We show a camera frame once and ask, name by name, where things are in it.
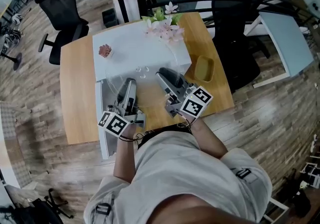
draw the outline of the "wooden floor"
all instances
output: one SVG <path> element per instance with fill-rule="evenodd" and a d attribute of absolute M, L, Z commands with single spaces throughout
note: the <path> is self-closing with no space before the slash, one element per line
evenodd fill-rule
<path fill-rule="evenodd" d="M 77 0 L 77 5 L 80 16 L 89 21 L 90 32 L 94 32 L 103 28 L 101 12 L 112 6 L 112 0 Z M 112 160 L 101 160 L 98 142 L 67 144 L 59 66 L 49 64 L 50 47 L 42 53 L 37 51 L 44 33 L 54 40 L 57 32 L 34 2 L 28 8 L 23 10 L 25 18 L 20 26 L 24 36 L 9 53 L 23 53 L 21 67 L 14 72 L 13 64 L 0 58 L 0 100 L 33 110 L 31 115 L 19 115 L 16 130 L 25 162 L 38 185 L 35 190 L 7 189 L 14 202 L 27 206 L 27 198 L 43 198 L 49 188 L 54 188 L 69 201 L 66 211 L 75 215 L 73 220 L 62 217 L 64 223 L 81 223 L 89 198 L 103 176 L 112 173 L 114 164 Z M 266 59 L 262 53 L 255 55 L 262 70 L 257 81 L 283 70 L 272 42 L 265 40 L 272 56 Z M 235 108 L 205 118 L 229 149 L 245 149 L 265 168 L 274 191 L 280 188 L 283 176 L 303 165 L 308 155 L 319 113 L 317 63 L 295 78 L 257 89 L 248 85 L 233 95 Z M 36 178 L 46 170 L 48 175 Z"/>

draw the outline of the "green leaves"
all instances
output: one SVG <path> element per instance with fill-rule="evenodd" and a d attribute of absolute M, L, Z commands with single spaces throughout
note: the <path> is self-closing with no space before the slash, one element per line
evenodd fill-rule
<path fill-rule="evenodd" d="M 141 17 L 142 17 L 142 20 L 143 20 L 143 21 L 150 20 L 151 23 L 153 23 L 154 21 L 156 21 L 154 17 L 149 17 L 149 16 L 141 16 Z"/>
<path fill-rule="evenodd" d="M 154 13 L 154 17 L 156 18 L 157 21 L 162 21 L 165 19 L 165 14 L 161 7 L 157 8 L 157 10 Z"/>
<path fill-rule="evenodd" d="M 182 13 L 173 15 L 171 24 L 172 25 L 177 25 L 177 23 L 179 22 L 179 20 L 180 20 L 182 15 L 183 15 Z"/>
<path fill-rule="evenodd" d="M 171 25 L 177 25 L 182 15 L 182 13 L 169 15 L 169 18 L 172 19 Z M 167 19 L 167 17 L 165 17 L 164 10 L 161 7 L 159 7 L 156 9 L 152 17 L 142 16 L 142 19 L 144 21 L 150 20 L 151 23 L 153 23 L 155 21 L 163 21 Z"/>

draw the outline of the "transparent plastic container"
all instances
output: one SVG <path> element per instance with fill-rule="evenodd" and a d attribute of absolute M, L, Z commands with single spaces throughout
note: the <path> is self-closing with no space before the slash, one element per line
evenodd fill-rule
<path fill-rule="evenodd" d="M 163 104 L 166 93 L 159 86 L 156 73 L 161 67 L 180 75 L 175 53 L 167 42 L 157 36 L 129 36 L 110 44 L 112 55 L 105 59 L 106 81 L 116 99 L 127 78 L 136 80 L 136 106 L 151 107 Z"/>

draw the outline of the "wooden table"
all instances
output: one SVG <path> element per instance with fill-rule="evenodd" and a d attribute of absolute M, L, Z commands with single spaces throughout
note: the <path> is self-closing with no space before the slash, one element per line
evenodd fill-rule
<path fill-rule="evenodd" d="M 184 40 L 189 54 L 208 56 L 215 63 L 214 75 L 210 83 L 201 83 L 194 79 L 194 64 L 185 75 L 189 82 L 202 85 L 214 97 L 203 115 L 210 115 L 233 107 L 234 102 L 224 69 L 199 13 L 185 13 L 179 24 L 184 28 Z M 92 35 L 88 35 L 63 46 L 61 49 L 61 103 L 69 144 L 99 140 L 92 40 Z M 142 111 L 146 114 L 146 130 L 169 126 L 181 121 L 178 115 L 174 119 L 170 117 L 164 109 L 164 103 L 142 108 Z"/>

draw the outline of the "cable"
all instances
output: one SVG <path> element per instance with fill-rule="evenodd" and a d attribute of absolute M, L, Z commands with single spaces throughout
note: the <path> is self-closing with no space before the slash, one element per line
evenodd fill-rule
<path fill-rule="evenodd" d="M 177 124 L 177 126 L 179 127 L 179 128 L 191 128 L 191 125 L 197 120 L 196 118 L 194 118 L 193 120 L 192 120 L 192 122 L 190 123 L 189 122 L 189 120 L 184 116 L 184 115 L 182 115 L 181 113 L 180 113 L 180 111 L 177 111 L 177 113 L 180 115 L 180 116 L 182 116 L 182 118 L 183 119 L 185 119 L 186 121 L 187 121 L 187 125 L 186 124 L 184 124 L 184 123 L 178 123 Z"/>
<path fill-rule="evenodd" d="M 136 142 L 138 140 L 141 140 L 143 137 L 144 137 L 143 134 L 137 133 L 134 139 L 131 139 L 131 138 L 128 138 L 128 137 L 125 137 L 125 136 L 119 136 L 119 139 L 124 141 L 124 142 Z"/>

